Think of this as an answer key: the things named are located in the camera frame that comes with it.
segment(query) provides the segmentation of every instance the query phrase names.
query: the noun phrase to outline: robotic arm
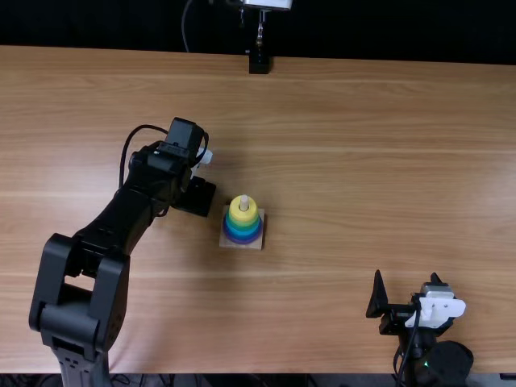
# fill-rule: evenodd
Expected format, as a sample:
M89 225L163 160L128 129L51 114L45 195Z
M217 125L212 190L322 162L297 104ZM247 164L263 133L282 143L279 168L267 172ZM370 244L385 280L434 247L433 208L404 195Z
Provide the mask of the robotic arm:
M412 295L409 304L389 304L384 282L377 270L371 300L365 316L379 318L381 335L397 335L399 347L394 356L396 387L465 387L473 365L473 354L461 343L437 342L466 309L450 285L437 274ZM397 370L398 357L402 365Z
M65 387L111 385L107 352L126 313L131 252L170 206L207 216L215 185L193 177L207 145L199 126L174 119L165 141L132 155L126 182L90 225L46 243L29 325L59 360ZM95 279L93 291L65 283L79 275Z

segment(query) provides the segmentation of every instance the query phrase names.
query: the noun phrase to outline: yellow ring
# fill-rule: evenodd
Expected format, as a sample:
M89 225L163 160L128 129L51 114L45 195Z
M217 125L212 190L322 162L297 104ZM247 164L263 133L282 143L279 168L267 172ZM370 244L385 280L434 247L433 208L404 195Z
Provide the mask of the yellow ring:
M230 220L233 222L233 224L235 224L238 227L249 227L249 226L252 226L253 224L256 223L256 221L258 220L259 217L260 217L260 215L256 214L256 216L252 219L251 222L239 222L238 220L234 220L231 217L231 214L229 214Z
M251 222L256 219L256 214L258 213L258 207L256 207L256 202L249 198L249 208L247 211L242 211L240 207L240 198L242 196L237 196L233 200L231 200L231 204L229 205L229 213L231 215L231 219L236 220L237 222Z

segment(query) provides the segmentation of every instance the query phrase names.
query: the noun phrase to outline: black background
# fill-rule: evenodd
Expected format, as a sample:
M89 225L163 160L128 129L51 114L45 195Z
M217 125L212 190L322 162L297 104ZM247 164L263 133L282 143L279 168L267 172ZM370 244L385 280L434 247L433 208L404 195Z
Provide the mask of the black background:
M242 54L256 34L223 0L193 0L193 52ZM1 0L0 44L184 51L185 0ZM516 63L516 1L293 0L269 14L275 56Z

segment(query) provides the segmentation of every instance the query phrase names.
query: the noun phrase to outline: wooden base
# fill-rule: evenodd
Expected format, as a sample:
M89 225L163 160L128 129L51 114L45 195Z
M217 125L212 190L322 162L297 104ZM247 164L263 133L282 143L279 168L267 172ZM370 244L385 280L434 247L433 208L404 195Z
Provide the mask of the wooden base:
M228 210L229 210L229 206L224 206L223 217L222 217L221 223L220 223L220 239L218 241L218 245L221 248L252 248L254 250L261 250L261 248L263 246L263 241L264 241L265 210L263 208L258 209L258 214L260 215L261 221L263 223L262 232L258 238L256 238L252 243L249 243L249 244L237 244L237 243L229 240L226 237L226 234L224 233L223 224L224 224L224 217L226 216Z

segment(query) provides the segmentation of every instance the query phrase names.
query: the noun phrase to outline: wood grain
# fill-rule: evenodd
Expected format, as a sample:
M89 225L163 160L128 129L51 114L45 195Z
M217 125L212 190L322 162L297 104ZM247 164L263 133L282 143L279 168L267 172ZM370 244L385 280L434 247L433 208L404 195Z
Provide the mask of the wood grain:
M516 68L0 48L0 372L58 372L27 314L45 241L117 185L141 123L210 133L209 218L172 211L133 252L112 372L391 372L365 308L431 272L468 309L444 336L516 372ZM139 135L133 148L156 139ZM223 204L268 216L261 252L218 247Z

